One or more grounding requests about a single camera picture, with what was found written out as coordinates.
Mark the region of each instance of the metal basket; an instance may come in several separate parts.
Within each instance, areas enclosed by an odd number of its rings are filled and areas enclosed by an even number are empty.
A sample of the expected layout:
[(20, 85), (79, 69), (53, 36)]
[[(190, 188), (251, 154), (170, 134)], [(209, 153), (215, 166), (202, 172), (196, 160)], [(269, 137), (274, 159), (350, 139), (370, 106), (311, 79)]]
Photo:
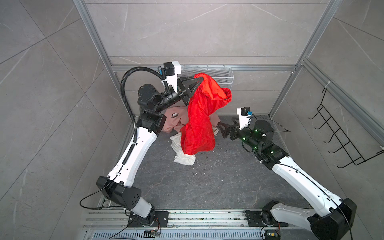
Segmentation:
[(211, 76), (221, 88), (231, 89), (233, 83), (233, 71), (231, 67), (225, 66), (183, 66), (179, 77), (192, 77), (197, 73), (205, 73)]

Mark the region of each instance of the black hook rack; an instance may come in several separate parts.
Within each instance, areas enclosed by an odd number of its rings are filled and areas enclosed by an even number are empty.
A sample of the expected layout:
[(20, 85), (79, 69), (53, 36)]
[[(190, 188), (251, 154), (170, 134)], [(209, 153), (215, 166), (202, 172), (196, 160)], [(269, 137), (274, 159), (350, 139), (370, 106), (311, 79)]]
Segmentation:
[[(320, 116), (324, 119), (325, 122), (321, 125), (321, 127), (319, 127), (319, 128), (316, 128), (316, 127), (315, 127), (315, 129), (320, 129), (320, 128), (322, 128), (325, 124), (327, 124), (328, 127), (329, 127), (329, 128), (331, 129), (331, 131), (333, 132), (333, 134), (332, 134), (331, 138), (329, 139), (329, 141), (328, 141), (328, 142), (323, 141), (323, 142), (324, 142), (324, 143), (330, 143), (331, 140), (332, 140), (332, 138), (333, 138), (334, 136), (336, 136), (337, 140), (338, 140), (339, 143), (341, 144), (341, 147), (339, 147), (336, 151), (334, 151), (334, 152), (330, 152), (330, 151), (328, 151), (329, 153), (336, 153), (336, 152), (339, 151), (340, 149), (344, 149), (344, 151), (347, 153), (347, 155), (348, 155), (349, 159), (351, 160), (351, 162), (348, 163), (348, 164), (345, 165), (345, 166), (342, 166), (342, 167), (337, 166), (337, 167), (338, 167), (338, 168), (343, 168), (343, 167), (346, 167), (346, 166), (350, 165), (351, 163), (353, 163), (355, 166), (357, 166), (357, 165), (362, 164), (363, 162), (366, 162), (366, 161), (368, 161), (368, 160), (370, 160), (370, 159), (372, 159), (372, 158), (374, 158), (374, 157), (377, 157), (378, 155), (384, 153), (384, 149), (383, 149), (383, 150), (381, 150), (381, 151), (378, 151), (374, 156), (372, 156), (372, 157), (370, 157), (370, 158), (368, 158), (368, 159), (365, 159), (365, 158), (361, 155), (361, 153), (359, 152), (359, 150), (355, 147), (355, 145), (353, 144), (353, 142), (352, 142), (352, 141), (349, 139), (349, 137), (345, 134), (344, 130), (340, 127), (340, 125), (339, 125), (339, 124), (336, 122), (336, 120), (333, 118), (333, 116), (332, 116), (332, 115), (328, 112), (328, 110), (324, 107), (324, 105), (323, 105), (323, 100), (324, 100), (324, 97), (325, 97), (325, 93), (327, 92), (327, 89), (324, 88), (323, 91), (322, 91), (321, 93), (323, 93), (323, 92), (324, 92), (324, 94), (323, 94), (323, 98), (321, 99), (321, 103), (320, 103), (320, 105), (317, 107), (317, 113), (315, 114), (315, 116), (313, 116), (312, 118), (308, 118), (308, 119), (314, 119), (318, 114), (320, 114)], [(322, 109), (324, 109), (324, 110), (329, 114), (330, 117), (329, 117), (328, 119), (325, 119), (325, 117), (324, 117), (324, 116), (322, 115), (322, 113), (320, 112)], [(338, 128), (337, 128), (335, 131), (334, 131), (334, 130), (331, 128), (331, 126), (329, 125), (329, 123), (328, 123), (329, 120), (333, 120), (333, 121), (336, 123), (336, 125), (337, 125)], [(337, 133), (338, 131), (342, 131), (342, 133), (343, 133), (343, 134), (345, 135), (345, 137), (348, 139), (347, 143), (343, 144), (343, 143), (340, 141), (339, 137), (336, 135), (336, 133)], [(356, 158), (355, 160), (352, 159), (352, 157), (351, 157), (351, 155), (349, 154), (349, 152), (345, 149), (345, 147), (346, 147), (348, 144), (352, 145), (352, 146), (354, 147), (354, 149), (356, 150), (356, 152), (359, 154), (358, 158)], [(359, 163), (356, 163), (356, 161), (359, 160), (359, 159), (363, 159), (363, 161), (362, 161), (362, 162), (359, 162)]]

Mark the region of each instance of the pink cloth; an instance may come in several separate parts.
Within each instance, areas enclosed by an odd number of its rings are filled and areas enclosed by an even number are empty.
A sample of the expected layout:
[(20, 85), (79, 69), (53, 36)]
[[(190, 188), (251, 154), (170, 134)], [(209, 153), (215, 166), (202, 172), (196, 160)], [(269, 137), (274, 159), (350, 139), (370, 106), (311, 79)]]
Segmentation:
[[(184, 127), (189, 121), (187, 106), (167, 108), (164, 115), (167, 117), (167, 119), (164, 123), (162, 131), (167, 133), (170, 133), (172, 129), (180, 132), (181, 128)], [(209, 116), (209, 119), (213, 127), (216, 127), (217, 123), (220, 122), (220, 118), (216, 113), (212, 113)]]

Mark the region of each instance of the gray floor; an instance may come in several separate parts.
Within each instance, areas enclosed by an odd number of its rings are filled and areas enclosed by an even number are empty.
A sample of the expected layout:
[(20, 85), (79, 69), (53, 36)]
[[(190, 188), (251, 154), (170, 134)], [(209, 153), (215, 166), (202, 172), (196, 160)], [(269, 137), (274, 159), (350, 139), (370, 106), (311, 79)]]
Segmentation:
[[(220, 116), (231, 123), (232, 116)], [(308, 202), (284, 179), (246, 152), (240, 140), (216, 135), (216, 147), (199, 152), (193, 166), (174, 162), (172, 135), (162, 132), (148, 150), (134, 186), (157, 209), (260, 208), (271, 200), (294, 207)], [(281, 145), (278, 135), (274, 142)]]

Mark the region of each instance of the white cloth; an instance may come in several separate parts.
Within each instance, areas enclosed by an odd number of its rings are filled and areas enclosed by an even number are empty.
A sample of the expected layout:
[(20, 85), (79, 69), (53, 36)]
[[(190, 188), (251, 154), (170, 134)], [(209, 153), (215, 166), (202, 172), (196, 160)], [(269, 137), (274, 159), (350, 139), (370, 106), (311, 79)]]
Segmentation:
[[(212, 127), (214, 135), (218, 133), (216, 127)], [(170, 138), (172, 140), (171, 147), (176, 152), (175, 162), (192, 166), (195, 163), (195, 155), (184, 154), (183, 149), (181, 148), (181, 133), (178, 133)]]

